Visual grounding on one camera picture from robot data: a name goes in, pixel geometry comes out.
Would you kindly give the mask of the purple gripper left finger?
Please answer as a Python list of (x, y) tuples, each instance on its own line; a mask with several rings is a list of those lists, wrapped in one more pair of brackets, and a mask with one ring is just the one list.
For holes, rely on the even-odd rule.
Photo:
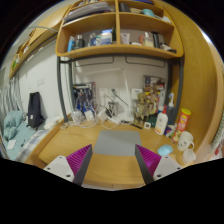
[(87, 145), (67, 157), (59, 155), (44, 170), (81, 186), (92, 154), (92, 145)]

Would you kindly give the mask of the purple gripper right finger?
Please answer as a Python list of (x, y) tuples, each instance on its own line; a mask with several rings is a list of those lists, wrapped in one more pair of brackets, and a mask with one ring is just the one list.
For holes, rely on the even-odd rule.
[(146, 185), (182, 169), (170, 156), (160, 156), (140, 145), (135, 145), (135, 157)]

